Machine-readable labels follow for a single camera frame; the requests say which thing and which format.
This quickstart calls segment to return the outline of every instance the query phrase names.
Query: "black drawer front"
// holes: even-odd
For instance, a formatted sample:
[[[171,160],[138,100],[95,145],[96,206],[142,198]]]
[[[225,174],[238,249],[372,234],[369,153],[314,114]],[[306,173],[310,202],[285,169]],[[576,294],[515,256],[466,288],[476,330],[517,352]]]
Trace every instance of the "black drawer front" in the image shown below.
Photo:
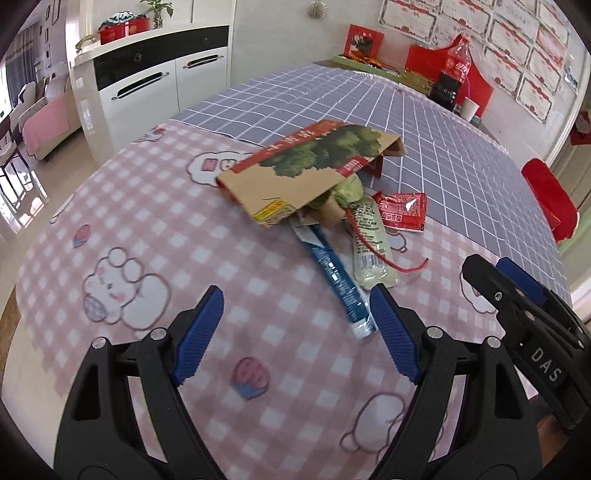
[[[150,67],[198,53],[228,46],[229,27],[209,27],[149,38],[118,48],[94,59],[99,90]]]

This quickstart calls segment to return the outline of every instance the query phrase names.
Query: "potted plant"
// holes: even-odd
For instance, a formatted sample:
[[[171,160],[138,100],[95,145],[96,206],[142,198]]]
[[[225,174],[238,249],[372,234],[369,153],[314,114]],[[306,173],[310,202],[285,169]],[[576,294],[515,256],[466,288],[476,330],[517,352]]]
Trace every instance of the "potted plant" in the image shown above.
[[[140,3],[146,2],[150,8],[146,10],[146,13],[154,12],[154,28],[162,28],[162,10],[166,10],[170,17],[173,16],[174,9],[170,2],[164,2],[163,0],[139,0]]]

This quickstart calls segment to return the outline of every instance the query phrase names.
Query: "green vegetable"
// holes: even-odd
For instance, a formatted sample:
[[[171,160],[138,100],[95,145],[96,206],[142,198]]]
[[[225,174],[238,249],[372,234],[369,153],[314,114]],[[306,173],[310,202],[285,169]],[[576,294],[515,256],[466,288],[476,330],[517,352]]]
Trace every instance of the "green vegetable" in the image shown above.
[[[365,191],[361,180],[354,173],[333,187],[332,193],[339,206],[341,208],[347,208],[351,203],[360,201]]]
[[[312,200],[308,204],[308,207],[318,210],[332,195],[341,208],[347,208],[351,203],[360,201],[364,194],[365,191],[361,180],[353,173],[338,185],[335,185],[330,190]]]

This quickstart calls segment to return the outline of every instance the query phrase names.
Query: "drawer handle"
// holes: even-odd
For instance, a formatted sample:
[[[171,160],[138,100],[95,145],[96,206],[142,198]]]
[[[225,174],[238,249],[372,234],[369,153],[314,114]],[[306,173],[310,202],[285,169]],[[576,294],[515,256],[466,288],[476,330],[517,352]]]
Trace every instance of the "drawer handle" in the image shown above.
[[[205,57],[203,59],[193,60],[187,63],[183,68],[184,69],[193,69],[195,67],[200,67],[201,65],[207,65],[216,60],[220,60],[223,58],[223,55],[212,55],[211,57]]]
[[[125,93],[122,93],[121,95],[117,95],[116,97],[113,97],[111,100],[121,100],[122,98],[125,98],[128,95],[131,95],[132,93],[137,92],[138,90],[141,90],[144,87],[147,87],[148,85],[152,85],[153,83],[159,82],[160,80],[162,80],[164,77],[167,77],[168,75],[170,75],[170,72],[160,73],[159,77],[156,77],[156,78],[150,80],[149,82],[142,83],[141,85],[138,85],[137,87],[132,88],[131,90],[128,90]]]

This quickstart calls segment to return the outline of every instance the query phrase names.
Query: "red container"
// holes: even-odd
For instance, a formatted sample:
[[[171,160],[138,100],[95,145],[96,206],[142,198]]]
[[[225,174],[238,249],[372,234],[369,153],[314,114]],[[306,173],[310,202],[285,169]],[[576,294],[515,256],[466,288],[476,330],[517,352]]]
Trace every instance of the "red container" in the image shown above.
[[[100,44],[104,45],[120,38],[127,37],[140,32],[150,30],[152,26],[151,18],[136,18],[129,22],[113,25],[112,27],[105,27],[99,31]]]

